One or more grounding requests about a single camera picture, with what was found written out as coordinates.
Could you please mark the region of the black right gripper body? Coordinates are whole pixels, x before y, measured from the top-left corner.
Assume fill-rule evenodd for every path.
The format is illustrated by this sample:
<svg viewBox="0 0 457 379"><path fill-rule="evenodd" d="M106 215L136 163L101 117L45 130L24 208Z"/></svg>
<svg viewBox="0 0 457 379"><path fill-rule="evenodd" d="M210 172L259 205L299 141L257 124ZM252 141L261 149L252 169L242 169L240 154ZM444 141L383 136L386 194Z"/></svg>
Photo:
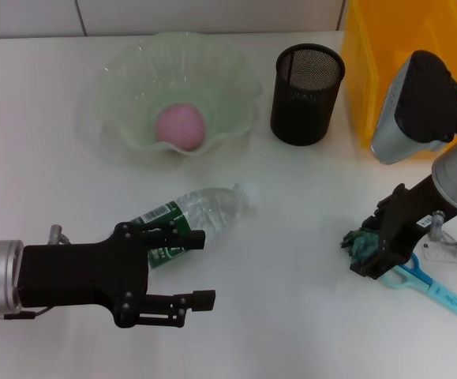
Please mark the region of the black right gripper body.
<svg viewBox="0 0 457 379"><path fill-rule="evenodd" d="M384 234L380 235L380 240L390 242L390 246L397 243L409 246L413 251L418 241L429 232L429 228L419 226L418 221L435 211L443 212L445 221L457 216L457 208L440 194L430 175L411 189L398 185L378 206L387 206Z"/></svg>

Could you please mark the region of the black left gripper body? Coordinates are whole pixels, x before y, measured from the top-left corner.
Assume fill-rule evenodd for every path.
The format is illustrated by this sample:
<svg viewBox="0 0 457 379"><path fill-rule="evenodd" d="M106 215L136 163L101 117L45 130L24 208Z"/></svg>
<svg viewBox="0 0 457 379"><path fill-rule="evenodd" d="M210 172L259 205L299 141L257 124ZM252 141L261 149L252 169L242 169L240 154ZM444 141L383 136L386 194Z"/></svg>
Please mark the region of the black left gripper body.
<svg viewBox="0 0 457 379"><path fill-rule="evenodd" d="M143 231L119 223L102 242L31 245L22 253L19 299L24 308L97 305L120 328L137 325L148 286Z"/></svg>

